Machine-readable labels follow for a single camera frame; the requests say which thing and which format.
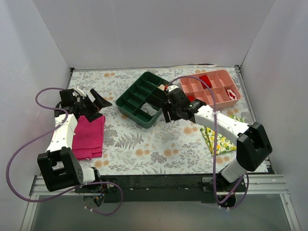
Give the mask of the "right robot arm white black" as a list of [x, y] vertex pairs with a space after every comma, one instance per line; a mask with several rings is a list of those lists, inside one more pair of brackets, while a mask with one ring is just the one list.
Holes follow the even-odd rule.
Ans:
[[227, 117], [200, 100], [191, 102], [185, 93], [175, 85], [165, 89], [166, 101], [162, 104], [165, 121], [190, 120], [207, 127], [217, 128], [221, 134], [236, 145], [236, 158], [215, 173], [212, 183], [223, 191], [231, 190], [237, 180], [247, 172], [255, 171], [272, 153], [272, 146], [262, 124], [249, 125]]

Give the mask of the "grey striped boxer underwear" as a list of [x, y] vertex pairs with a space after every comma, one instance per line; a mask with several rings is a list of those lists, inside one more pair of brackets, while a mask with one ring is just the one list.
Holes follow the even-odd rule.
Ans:
[[157, 110], [154, 109], [149, 103], [144, 103], [141, 106], [141, 110], [147, 113], [150, 116], [154, 116], [157, 113]]

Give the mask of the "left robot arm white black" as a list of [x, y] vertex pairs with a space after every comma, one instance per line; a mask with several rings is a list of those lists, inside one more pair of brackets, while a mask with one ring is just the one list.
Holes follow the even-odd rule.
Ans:
[[79, 88], [60, 90], [56, 129], [46, 152], [37, 158], [50, 192], [81, 184], [93, 193], [102, 188], [97, 168], [83, 168], [79, 162], [102, 156], [105, 116], [100, 110], [112, 104], [95, 89], [90, 93], [93, 101]]

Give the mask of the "green divided organizer tray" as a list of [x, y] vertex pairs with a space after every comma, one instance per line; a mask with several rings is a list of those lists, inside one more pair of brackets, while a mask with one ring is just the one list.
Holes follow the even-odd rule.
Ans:
[[144, 72], [133, 84], [116, 100], [119, 111], [143, 128], [150, 128], [162, 114], [162, 108], [156, 108], [157, 113], [150, 116], [141, 110], [141, 106], [147, 103], [146, 98], [160, 84], [169, 82], [149, 71]]

